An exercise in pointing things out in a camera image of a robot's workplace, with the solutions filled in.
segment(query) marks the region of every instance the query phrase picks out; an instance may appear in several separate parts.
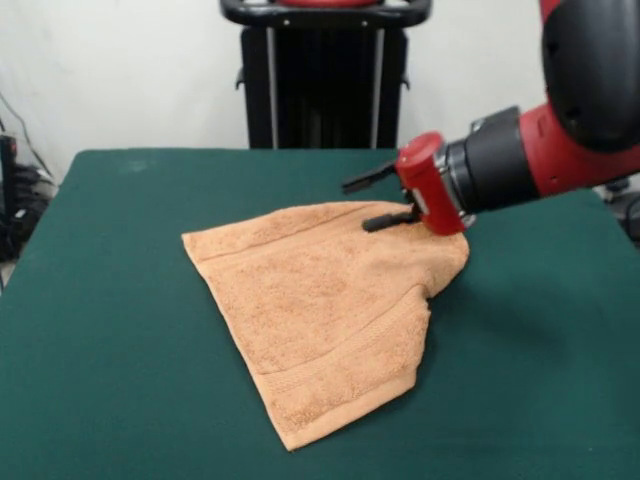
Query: black cable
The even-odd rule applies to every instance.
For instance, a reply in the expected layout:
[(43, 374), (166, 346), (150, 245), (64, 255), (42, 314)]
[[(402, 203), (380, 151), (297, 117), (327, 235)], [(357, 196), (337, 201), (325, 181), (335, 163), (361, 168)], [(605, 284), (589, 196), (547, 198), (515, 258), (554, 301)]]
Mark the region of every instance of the black cable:
[(2, 103), (4, 103), (4, 106), (7, 107), (7, 110), (9, 110), (9, 112), (11, 112), (11, 114), (14, 117), (16, 117), (16, 120), (18, 120), (18, 122), (20, 122), (20, 125), (22, 126), (22, 131), (24, 132), (24, 139), (27, 142), (27, 146), (29, 147), (29, 150), (31, 150), (31, 153), (33, 153), (33, 156), (36, 157), (36, 160), (38, 161), (38, 163), (40, 164), (42, 169), (45, 172), (47, 172), (47, 175), (49, 175), (49, 177), (53, 178), (53, 175), (51, 174), (51, 170), (49, 170), (49, 167), (47, 166), (47, 164), (44, 162), (44, 160), (42, 159), (40, 154), (36, 151), (36, 149), (33, 147), (33, 144), (31, 143), (31, 137), (29, 137), (29, 131), (27, 130), (26, 122), (18, 114), (18, 112), (16, 112), (14, 110), (14, 108), (11, 106), (11, 104), (7, 101), (7, 99), (5, 98), (5, 96), (2, 93), (2, 91), (0, 91), (0, 101), (2, 101)]
[(16, 172), (14, 175), (16, 182), (27, 183), (30, 186), (35, 186), (39, 183), (45, 183), (57, 188), (57, 185), (55, 183), (53, 183), (48, 178), (43, 177), (34, 166), (15, 165), (14, 168)]

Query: green tablecloth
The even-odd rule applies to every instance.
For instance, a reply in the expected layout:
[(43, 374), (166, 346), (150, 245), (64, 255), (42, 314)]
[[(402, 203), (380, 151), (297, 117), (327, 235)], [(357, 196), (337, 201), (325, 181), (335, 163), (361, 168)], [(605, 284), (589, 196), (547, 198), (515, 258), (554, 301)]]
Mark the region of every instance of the green tablecloth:
[(640, 478), (640, 261), (586, 192), (482, 215), (416, 388), (285, 452), (180, 234), (391, 155), (80, 155), (0, 301), (0, 478)]

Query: table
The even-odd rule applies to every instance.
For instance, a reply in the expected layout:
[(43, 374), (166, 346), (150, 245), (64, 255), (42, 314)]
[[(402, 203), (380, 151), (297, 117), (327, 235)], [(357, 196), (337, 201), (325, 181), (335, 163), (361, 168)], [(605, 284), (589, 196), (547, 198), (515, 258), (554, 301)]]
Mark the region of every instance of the table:
[(80, 154), (0, 301), (0, 478), (639, 478), (640, 261), (590, 192), (481, 215), (416, 388), (285, 452), (180, 234), (392, 155)]

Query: red robot part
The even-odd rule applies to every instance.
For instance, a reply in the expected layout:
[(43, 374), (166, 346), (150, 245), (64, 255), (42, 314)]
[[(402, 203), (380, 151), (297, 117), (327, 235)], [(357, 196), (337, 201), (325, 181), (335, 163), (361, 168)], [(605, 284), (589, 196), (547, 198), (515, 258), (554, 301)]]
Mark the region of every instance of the red robot part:
[(427, 228), (438, 235), (453, 235), (463, 232), (465, 226), (436, 165), (443, 146), (439, 133), (421, 135), (400, 150), (395, 167)]
[(640, 171), (640, 146), (619, 153), (598, 153), (567, 135), (549, 105), (520, 117), (529, 168), (541, 197), (593, 187)]
[(542, 20), (546, 22), (551, 12), (553, 12), (560, 3), (562, 3), (562, 0), (540, 0)]

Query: white wall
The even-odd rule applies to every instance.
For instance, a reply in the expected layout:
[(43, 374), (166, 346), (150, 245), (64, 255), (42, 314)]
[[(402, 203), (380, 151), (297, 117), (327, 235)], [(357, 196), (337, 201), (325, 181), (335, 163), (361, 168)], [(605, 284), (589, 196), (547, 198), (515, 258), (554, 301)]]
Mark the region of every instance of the white wall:
[[(410, 30), (401, 140), (544, 99), (537, 0), (436, 0)], [(62, 178), (88, 148), (246, 147), (240, 27), (217, 0), (0, 0), (0, 90)], [(12, 129), (18, 123), (0, 105)]]

